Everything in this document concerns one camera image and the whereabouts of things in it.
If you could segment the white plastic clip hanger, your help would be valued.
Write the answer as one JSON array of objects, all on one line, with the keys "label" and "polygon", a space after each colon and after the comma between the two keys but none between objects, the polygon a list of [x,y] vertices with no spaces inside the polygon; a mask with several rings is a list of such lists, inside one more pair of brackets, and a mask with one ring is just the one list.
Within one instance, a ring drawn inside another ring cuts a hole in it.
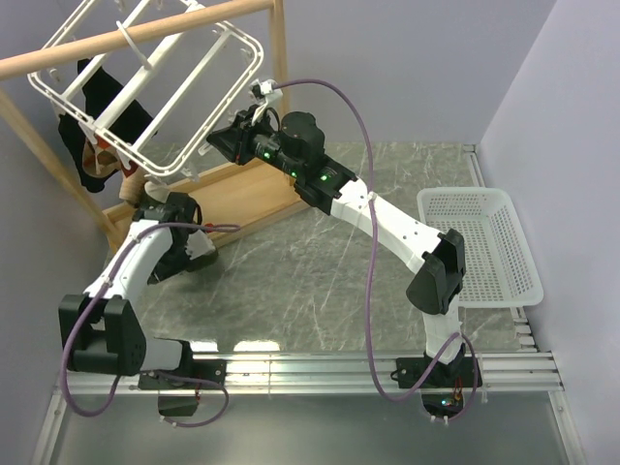
[{"label": "white plastic clip hanger", "polygon": [[[57,114],[76,119],[90,140],[115,146],[124,165],[133,161],[160,181],[176,175],[197,180],[199,159],[210,150],[207,135],[245,98],[261,71],[264,48],[226,20],[87,57],[82,70],[77,61],[55,65],[29,74],[29,83]],[[100,68],[123,89],[94,119],[86,113],[82,86]],[[109,128],[133,100],[152,121],[128,144]]]}]

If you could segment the patterned striped underwear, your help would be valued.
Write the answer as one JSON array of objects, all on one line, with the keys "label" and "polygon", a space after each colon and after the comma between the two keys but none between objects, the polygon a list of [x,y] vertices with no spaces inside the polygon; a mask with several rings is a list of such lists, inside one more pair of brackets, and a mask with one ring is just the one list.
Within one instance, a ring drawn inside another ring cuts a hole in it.
[{"label": "patterned striped underwear", "polygon": [[129,167],[126,168],[121,163],[117,150],[108,142],[99,137],[96,137],[95,143],[86,139],[82,150],[81,166],[86,174],[99,180],[104,180],[120,171],[122,182],[119,199],[131,206],[137,206],[140,203],[146,183],[145,171],[133,161],[130,161]]}]

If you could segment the olive green underwear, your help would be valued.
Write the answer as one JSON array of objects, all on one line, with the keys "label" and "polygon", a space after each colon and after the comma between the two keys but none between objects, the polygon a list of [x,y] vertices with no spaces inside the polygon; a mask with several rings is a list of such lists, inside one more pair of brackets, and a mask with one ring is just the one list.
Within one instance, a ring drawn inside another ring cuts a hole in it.
[{"label": "olive green underwear", "polygon": [[[147,181],[144,185],[142,206],[147,219],[159,223],[202,224],[202,210],[188,194],[173,192],[167,186]],[[172,246],[158,261],[148,278],[154,285],[182,271],[197,271],[213,264],[218,251],[206,232],[184,228],[170,229]]]}]

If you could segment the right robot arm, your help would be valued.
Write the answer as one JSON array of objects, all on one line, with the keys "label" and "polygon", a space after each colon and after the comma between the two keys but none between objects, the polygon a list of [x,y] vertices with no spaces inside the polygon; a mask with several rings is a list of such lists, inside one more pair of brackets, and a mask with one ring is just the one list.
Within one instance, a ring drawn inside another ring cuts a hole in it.
[{"label": "right robot arm", "polygon": [[427,383],[454,387],[461,377],[465,342],[458,298],[466,273],[465,240],[454,229],[440,232],[377,196],[351,170],[331,159],[325,134],[308,112],[286,114],[277,127],[268,115],[241,111],[206,141],[229,162],[261,160],[294,180],[311,207],[367,233],[412,272],[406,297],[423,316]]}]

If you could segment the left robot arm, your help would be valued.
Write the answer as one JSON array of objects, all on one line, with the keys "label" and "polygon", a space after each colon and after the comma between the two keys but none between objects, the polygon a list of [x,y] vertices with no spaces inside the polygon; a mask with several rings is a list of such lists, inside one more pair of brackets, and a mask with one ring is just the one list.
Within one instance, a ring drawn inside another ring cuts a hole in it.
[{"label": "left robot arm", "polygon": [[67,294],[59,309],[63,346],[60,385],[71,372],[116,378],[161,372],[174,389],[194,382],[189,342],[150,337],[135,305],[145,288],[206,264],[215,251],[210,234],[233,233],[237,225],[207,223],[189,195],[143,200],[127,236],[103,273],[81,294]]}]

